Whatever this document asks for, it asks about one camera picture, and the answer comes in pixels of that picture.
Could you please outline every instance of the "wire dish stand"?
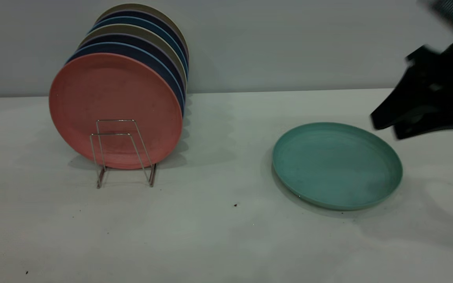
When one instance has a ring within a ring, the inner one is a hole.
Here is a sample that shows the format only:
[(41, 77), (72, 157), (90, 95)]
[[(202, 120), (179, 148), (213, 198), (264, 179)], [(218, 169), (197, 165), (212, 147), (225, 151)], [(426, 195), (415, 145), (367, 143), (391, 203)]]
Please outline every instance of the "wire dish stand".
[[(144, 168), (144, 164), (142, 162), (139, 150), (137, 150), (137, 146), (135, 145), (133, 135), (131, 135), (131, 133), (129, 133), (129, 132), (102, 133), (99, 131), (99, 122), (133, 122), (134, 123), (135, 128), (137, 129), (137, 134), (139, 135), (139, 138), (141, 140), (142, 147), (144, 148), (144, 152), (146, 153), (146, 157), (148, 158), (149, 168), (151, 168), (151, 172), (149, 173), (149, 176), (146, 173), (146, 169)], [(144, 141), (142, 140), (141, 132), (139, 131), (139, 127), (137, 126), (136, 120), (134, 120), (134, 119), (97, 120), (96, 128), (97, 128), (97, 133), (90, 134), (90, 145), (92, 146), (92, 154), (94, 156), (94, 163), (96, 165), (97, 188), (100, 189), (102, 187), (102, 179), (104, 177), (104, 173), (106, 173), (106, 171), (107, 171), (106, 162), (104, 161), (104, 152), (102, 149), (101, 136), (128, 136), (129, 138), (131, 138), (131, 141), (134, 145), (135, 153), (137, 154), (137, 158), (139, 159), (139, 162), (141, 163), (141, 168), (144, 173), (144, 177), (146, 177), (146, 181), (148, 182), (148, 185), (150, 187), (153, 187), (153, 184), (155, 183), (155, 173), (157, 172), (157, 164), (153, 164), (151, 162), (151, 159), (149, 158), (148, 150), (146, 150), (146, 145), (144, 145)], [(97, 166), (96, 153), (94, 150), (94, 141), (92, 139), (93, 136), (97, 136), (97, 138), (99, 138), (99, 149), (101, 151), (101, 158), (102, 158), (102, 166), (101, 166), (100, 172), (99, 172), (99, 166)]]

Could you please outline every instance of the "white table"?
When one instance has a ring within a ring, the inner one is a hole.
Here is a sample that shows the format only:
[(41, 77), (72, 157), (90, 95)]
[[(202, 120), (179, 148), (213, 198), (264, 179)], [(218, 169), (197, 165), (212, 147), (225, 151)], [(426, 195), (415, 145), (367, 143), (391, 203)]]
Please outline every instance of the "white table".
[(0, 98), (0, 282), (453, 283), (453, 132), (395, 141), (405, 175), (356, 212), (311, 206), (271, 170), (287, 130), (371, 130), (390, 90), (194, 94), (154, 188), (62, 140), (47, 98)]

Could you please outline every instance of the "white wall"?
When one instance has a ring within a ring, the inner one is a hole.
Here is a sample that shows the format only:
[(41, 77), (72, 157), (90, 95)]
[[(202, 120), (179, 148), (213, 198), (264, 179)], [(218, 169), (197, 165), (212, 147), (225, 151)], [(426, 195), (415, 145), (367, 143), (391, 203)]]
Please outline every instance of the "white wall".
[[(0, 0), (0, 96), (47, 95), (120, 0)], [(145, 0), (187, 38), (190, 92), (395, 86), (404, 57), (453, 34), (416, 0)]]

